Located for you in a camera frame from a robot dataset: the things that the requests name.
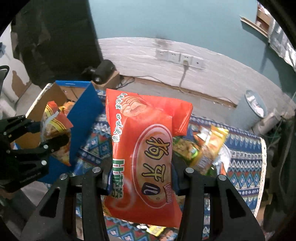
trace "wall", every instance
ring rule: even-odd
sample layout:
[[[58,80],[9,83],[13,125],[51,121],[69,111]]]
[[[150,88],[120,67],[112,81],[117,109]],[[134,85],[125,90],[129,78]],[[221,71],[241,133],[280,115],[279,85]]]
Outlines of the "wall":
[[[99,39],[146,37],[209,49],[261,73],[292,96],[296,75],[256,30],[255,0],[89,0]]]

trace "white wall socket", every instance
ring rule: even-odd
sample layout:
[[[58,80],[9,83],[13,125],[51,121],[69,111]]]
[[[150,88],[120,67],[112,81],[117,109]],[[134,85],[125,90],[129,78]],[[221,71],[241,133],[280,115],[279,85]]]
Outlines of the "white wall socket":
[[[168,51],[162,50],[162,49],[156,49],[155,50],[155,57],[159,60],[168,60]]]
[[[179,63],[180,53],[169,51],[168,60],[174,63]]]
[[[187,61],[188,65],[191,65],[192,56],[182,53],[180,56],[180,64],[184,64],[184,61]]]
[[[195,67],[195,68],[199,68],[199,69],[204,69],[205,68],[204,59],[193,56],[190,66]]]

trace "oval logo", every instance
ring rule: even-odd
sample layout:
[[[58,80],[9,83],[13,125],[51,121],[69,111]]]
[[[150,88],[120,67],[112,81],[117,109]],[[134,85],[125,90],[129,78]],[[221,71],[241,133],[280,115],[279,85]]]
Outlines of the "oval logo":
[[[168,128],[154,124],[138,138],[132,159],[135,190],[152,208],[171,202],[172,136]]]

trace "tablecloth trim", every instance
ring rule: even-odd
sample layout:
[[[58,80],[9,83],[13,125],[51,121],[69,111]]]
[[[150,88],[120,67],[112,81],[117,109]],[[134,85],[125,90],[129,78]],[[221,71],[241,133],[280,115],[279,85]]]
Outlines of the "tablecloth trim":
[[[265,183],[265,175],[266,175],[266,144],[265,141],[261,139],[261,149],[262,149],[262,169],[261,169],[261,178],[260,178],[260,186],[259,186],[259,194],[258,194],[258,200],[257,200],[257,205],[254,211],[254,216],[256,217],[260,208],[260,203],[263,195],[263,190],[264,190],[264,183]]]

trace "orange chip bag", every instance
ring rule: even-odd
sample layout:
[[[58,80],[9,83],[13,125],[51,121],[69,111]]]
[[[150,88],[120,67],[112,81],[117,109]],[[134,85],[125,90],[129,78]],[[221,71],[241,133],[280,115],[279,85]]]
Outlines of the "orange chip bag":
[[[171,188],[172,136],[186,135],[192,104],[179,99],[106,90],[113,142],[113,192],[106,214],[179,227],[182,213]]]
[[[67,166],[71,166],[69,161],[70,152],[70,139],[71,131],[70,128],[73,127],[70,120],[66,115],[61,112],[57,104],[54,101],[49,101],[44,110],[42,120],[40,123],[41,127],[41,141],[45,141],[56,137],[58,135],[66,134],[69,137],[69,142],[67,145],[61,147],[58,151],[54,152],[52,155],[58,159],[60,162]]]

